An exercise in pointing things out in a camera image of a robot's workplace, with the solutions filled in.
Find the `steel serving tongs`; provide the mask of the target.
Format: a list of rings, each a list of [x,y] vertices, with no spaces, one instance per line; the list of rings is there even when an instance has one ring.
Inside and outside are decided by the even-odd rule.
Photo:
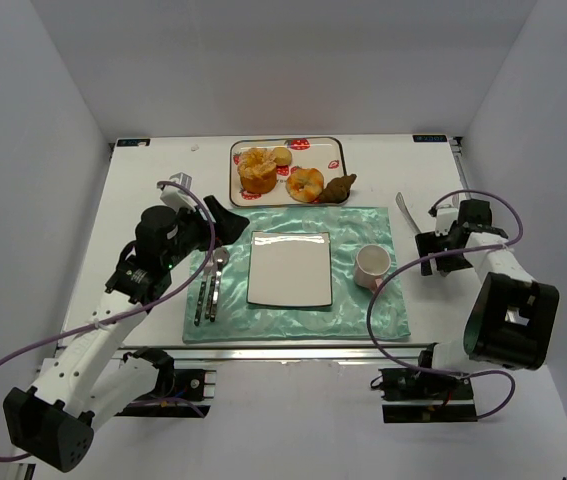
[[[411,228],[411,230],[413,231],[413,233],[415,235],[419,235],[422,233],[421,229],[419,228],[419,226],[417,225],[415,219],[413,218],[413,216],[411,215],[406,203],[405,203],[405,199],[404,196],[401,192],[398,192],[395,196],[395,202],[396,205],[399,209],[399,211],[401,212],[401,214],[403,215],[404,219],[406,220],[407,224],[409,225],[409,227]]]

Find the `glazed ring bread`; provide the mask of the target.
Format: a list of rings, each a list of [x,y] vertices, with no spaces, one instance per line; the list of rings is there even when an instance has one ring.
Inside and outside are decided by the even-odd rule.
[[[316,168],[296,169],[286,181],[290,197],[301,203],[312,203],[324,190],[324,177]]]

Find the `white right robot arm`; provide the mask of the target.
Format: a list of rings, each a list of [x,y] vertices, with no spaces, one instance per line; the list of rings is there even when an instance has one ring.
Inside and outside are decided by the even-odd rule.
[[[492,224],[490,203],[463,200],[430,209],[435,229],[415,236],[421,258],[462,249],[462,254],[421,265],[421,274],[445,276],[473,269],[481,288],[460,339],[435,343],[419,365],[435,370],[478,372],[494,365],[536,370],[546,359],[559,303],[556,287],[537,282],[506,246],[507,233]]]

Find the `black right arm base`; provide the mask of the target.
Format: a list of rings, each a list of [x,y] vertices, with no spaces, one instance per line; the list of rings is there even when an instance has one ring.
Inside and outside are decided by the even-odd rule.
[[[476,422],[474,391],[469,380],[406,368],[381,369],[370,389],[382,398],[385,424]]]

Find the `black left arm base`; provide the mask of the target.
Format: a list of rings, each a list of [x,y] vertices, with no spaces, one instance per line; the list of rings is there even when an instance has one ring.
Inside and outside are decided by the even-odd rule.
[[[117,413],[118,417],[203,419],[209,414],[216,370],[179,364],[166,351],[156,348],[126,352],[120,366],[132,359],[144,360],[157,369],[157,383],[153,390]]]

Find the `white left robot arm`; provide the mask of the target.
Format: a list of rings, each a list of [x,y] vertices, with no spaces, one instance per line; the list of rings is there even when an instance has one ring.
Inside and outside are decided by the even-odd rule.
[[[88,331],[70,344],[27,390],[13,388],[3,402],[12,444],[61,472],[83,460],[96,431],[134,400],[166,396],[174,362],[142,348],[115,373],[102,373],[126,337],[147,317],[172,283],[171,271],[195,250],[236,242],[247,218],[204,199],[205,211],[182,206],[144,210],[135,238],[122,250],[92,314]]]

